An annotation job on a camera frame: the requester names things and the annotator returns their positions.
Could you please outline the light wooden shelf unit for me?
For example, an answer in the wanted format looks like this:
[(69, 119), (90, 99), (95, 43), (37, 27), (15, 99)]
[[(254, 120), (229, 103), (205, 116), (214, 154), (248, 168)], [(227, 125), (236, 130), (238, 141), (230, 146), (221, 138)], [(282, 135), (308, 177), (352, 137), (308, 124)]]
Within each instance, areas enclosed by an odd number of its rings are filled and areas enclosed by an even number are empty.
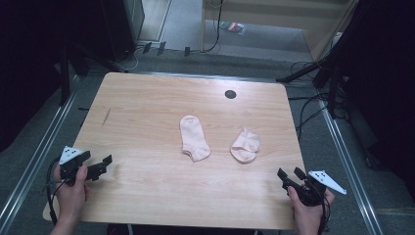
[(200, 50), (206, 20), (274, 25), (302, 30), (314, 61), (324, 57), (335, 34), (344, 31), (359, 0), (202, 0)]

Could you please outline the black metal stand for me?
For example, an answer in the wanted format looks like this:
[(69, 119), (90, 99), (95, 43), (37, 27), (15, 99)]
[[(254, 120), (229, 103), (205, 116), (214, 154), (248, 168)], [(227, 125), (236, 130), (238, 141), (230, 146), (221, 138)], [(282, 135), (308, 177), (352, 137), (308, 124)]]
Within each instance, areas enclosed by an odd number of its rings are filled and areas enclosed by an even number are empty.
[(81, 48), (72, 42), (64, 41), (61, 47), (61, 101), (62, 106), (70, 95), (69, 66), (72, 66), (76, 74), (86, 75), (88, 66), (84, 60)]
[(337, 88), (345, 69), (346, 56), (351, 51), (352, 41), (357, 37), (357, 32), (360, 29), (361, 22), (369, 11), (370, 4), (371, 0), (358, 0), (358, 3), (354, 7), (354, 13), (342, 36), (321, 60), (284, 78), (277, 78), (276, 81), (288, 83), (312, 71), (318, 70), (318, 73), (312, 79), (312, 84), (315, 88), (322, 88), (327, 82), (330, 83), (329, 91), (326, 95), (326, 109), (331, 118), (336, 118)]

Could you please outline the metal floor rail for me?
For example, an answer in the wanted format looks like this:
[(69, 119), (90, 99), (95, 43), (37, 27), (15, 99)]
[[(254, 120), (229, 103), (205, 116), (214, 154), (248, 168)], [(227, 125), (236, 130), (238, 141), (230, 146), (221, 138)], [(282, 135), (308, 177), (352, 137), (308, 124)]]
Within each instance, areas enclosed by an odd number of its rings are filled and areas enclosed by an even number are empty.
[(369, 235), (384, 235), (380, 221), (354, 166), (351, 154), (349, 153), (337, 122), (331, 118), (328, 112), (328, 106), (324, 101), (319, 101), (318, 104), (323, 109), (323, 117), (334, 141), (334, 145), (350, 185), (350, 190), (353, 193)]
[(68, 115), (82, 77), (69, 80), (69, 96), (53, 95), (17, 139), (0, 153), (0, 235), (6, 235)]

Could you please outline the dark computer tower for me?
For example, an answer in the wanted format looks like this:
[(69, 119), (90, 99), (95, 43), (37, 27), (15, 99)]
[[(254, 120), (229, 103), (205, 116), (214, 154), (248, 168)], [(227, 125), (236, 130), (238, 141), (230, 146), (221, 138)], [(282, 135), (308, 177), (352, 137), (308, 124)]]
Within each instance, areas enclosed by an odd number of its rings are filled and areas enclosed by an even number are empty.
[(100, 0), (110, 45), (109, 59), (121, 61), (136, 48), (145, 20), (142, 0)]

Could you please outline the person's dark clothing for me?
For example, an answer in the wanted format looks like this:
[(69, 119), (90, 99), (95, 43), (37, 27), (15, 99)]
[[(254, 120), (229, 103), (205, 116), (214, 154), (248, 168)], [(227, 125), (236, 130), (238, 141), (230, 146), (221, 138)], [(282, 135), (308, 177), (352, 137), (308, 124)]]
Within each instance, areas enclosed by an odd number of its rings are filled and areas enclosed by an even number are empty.
[(263, 235), (255, 229), (186, 227), (167, 225), (115, 224), (107, 227), (107, 235)]

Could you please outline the crumpled pink ankle sock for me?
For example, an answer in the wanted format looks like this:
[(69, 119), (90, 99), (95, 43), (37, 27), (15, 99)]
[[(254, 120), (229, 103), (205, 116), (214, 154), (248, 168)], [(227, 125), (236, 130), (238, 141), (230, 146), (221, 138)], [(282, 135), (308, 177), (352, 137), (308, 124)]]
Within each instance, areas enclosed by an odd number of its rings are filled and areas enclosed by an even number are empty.
[(260, 137), (244, 127), (231, 145), (230, 153), (238, 162), (248, 164), (256, 158), (259, 146)]

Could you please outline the person's right hand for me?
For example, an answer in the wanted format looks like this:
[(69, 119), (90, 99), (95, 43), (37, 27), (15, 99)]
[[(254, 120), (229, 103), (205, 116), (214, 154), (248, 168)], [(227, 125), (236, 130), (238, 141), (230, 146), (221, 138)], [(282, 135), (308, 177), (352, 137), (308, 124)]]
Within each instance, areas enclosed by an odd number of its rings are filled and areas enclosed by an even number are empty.
[(335, 195), (326, 190), (324, 206), (308, 207), (305, 206), (298, 196), (295, 188), (288, 187), (288, 196), (291, 200), (294, 212), (295, 231), (297, 235), (319, 235), (320, 226), (327, 218), (328, 208), (335, 200)]

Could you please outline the person's left hand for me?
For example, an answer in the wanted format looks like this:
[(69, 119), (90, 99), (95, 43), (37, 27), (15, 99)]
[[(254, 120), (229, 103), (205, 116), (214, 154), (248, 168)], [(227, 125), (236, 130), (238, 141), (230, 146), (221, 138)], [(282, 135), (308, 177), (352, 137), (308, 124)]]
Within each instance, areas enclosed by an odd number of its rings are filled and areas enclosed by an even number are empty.
[(76, 174), (75, 183), (68, 186), (66, 183), (56, 186), (56, 196), (60, 206), (58, 221), (71, 221), (78, 223), (83, 207), (87, 200), (89, 188), (85, 185), (88, 168), (81, 166)]

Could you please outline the flat pink ankle sock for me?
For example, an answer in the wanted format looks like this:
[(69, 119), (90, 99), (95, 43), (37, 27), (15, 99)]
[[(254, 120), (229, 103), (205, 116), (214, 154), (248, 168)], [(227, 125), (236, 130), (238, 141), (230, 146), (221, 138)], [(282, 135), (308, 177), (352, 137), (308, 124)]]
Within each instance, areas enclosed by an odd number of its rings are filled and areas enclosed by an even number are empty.
[(210, 155), (202, 124), (197, 117), (185, 116), (179, 123), (182, 137), (182, 152), (195, 163)]

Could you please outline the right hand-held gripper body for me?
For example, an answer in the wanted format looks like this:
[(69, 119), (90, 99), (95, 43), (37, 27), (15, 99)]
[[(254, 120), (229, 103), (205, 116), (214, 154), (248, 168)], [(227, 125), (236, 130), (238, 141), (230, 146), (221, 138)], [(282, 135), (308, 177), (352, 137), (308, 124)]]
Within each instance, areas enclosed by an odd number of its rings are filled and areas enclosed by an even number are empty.
[(346, 189), (338, 184), (325, 170), (311, 170), (306, 174), (303, 184), (299, 185), (290, 179), (290, 186), (295, 188), (300, 201), (308, 207), (319, 206), (323, 203), (327, 188), (333, 189), (343, 195)]

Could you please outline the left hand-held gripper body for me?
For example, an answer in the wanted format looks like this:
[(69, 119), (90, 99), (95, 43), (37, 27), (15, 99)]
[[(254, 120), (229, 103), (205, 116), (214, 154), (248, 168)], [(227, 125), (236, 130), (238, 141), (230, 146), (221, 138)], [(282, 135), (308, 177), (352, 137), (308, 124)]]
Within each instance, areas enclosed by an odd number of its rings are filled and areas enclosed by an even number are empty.
[(59, 160), (61, 179), (68, 186), (72, 186), (75, 183), (75, 178), (78, 169), (90, 157), (91, 154), (89, 151), (83, 151), (80, 149), (66, 146)]

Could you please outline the colourful plastic packet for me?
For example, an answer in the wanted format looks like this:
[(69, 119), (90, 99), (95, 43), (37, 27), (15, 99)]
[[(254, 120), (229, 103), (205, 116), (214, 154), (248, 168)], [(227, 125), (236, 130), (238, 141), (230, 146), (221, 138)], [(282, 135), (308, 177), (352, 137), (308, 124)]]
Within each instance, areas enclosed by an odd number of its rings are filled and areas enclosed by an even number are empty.
[(245, 26), (241, 23), (235, 22), (220, 22), (219, 27), (229, 32), (237, 33), (243, 35), (245, 33)]

